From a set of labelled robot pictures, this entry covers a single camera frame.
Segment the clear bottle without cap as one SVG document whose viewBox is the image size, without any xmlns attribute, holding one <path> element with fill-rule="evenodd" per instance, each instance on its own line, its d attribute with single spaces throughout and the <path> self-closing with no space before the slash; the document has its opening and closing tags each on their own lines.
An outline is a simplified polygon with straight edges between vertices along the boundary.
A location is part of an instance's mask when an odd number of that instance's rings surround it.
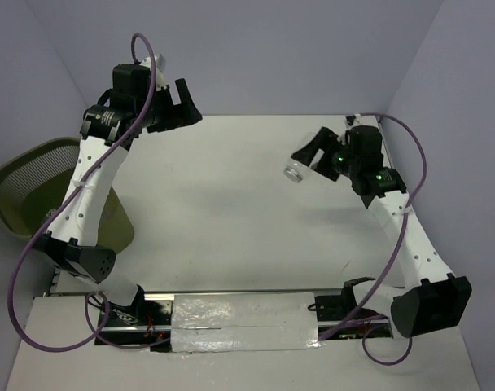
<svg viewBox="0 0 495 391">
<path fill-rule="evenodd" d="M 301 183 L 306 180 L 311 174 L 312 170 L 309 166 L 301 164 L 299 161 L 290 159 L 284 167 L 284 175 L 294 183 Z"/>
</svg>

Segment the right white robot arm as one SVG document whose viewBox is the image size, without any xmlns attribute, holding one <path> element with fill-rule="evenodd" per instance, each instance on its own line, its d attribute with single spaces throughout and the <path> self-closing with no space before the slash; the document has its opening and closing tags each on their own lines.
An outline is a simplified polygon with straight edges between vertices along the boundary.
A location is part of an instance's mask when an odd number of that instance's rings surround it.
<svg viewBox="0 0 495 391">
<path fill-rule="evenodd" d="M 395 335 L 410 338 L 456 327 L 470 300 L 467 277 L 457 277 L 438 255 L 418 220 L 399 172 L 384 164 L 383 140 L 374 126 L 357 125 L 339 136 L 322 127 L 297 151 L 285 168 L 301 182 L 311 169 L 331 181 L 344 176 L 395 244 L 393 254 L 404 278 L 403 288 L 380 285 L 368 299 L 354 290 L 340 302 L 343 313 L 360 318 L 368 309 L 384 314 Z"/>
</svg>

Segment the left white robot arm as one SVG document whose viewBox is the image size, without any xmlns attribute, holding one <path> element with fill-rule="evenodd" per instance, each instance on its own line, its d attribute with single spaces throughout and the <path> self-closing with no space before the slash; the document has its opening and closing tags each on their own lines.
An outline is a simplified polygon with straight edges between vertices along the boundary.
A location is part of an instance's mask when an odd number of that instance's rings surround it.
<svg viewBox="0 0 495 391">
<path fill-rule="evenodd" d="M 148 320 L 157 306 L 146 300 L 141 286 L 113 274 L 116 253 L 99 244 L 99 223 L 117 171 L 142 131 L 201 121 L 186 80 L 177 79 L 175 86 L 179 103 L 160 70 L 142 64 L 114 67 L 112 88 L 83 115 L 80 151 L 64 201 L 34 244 L 61 270 L 104 292 L 111 311 L 129 325 Z"/>
</svg>

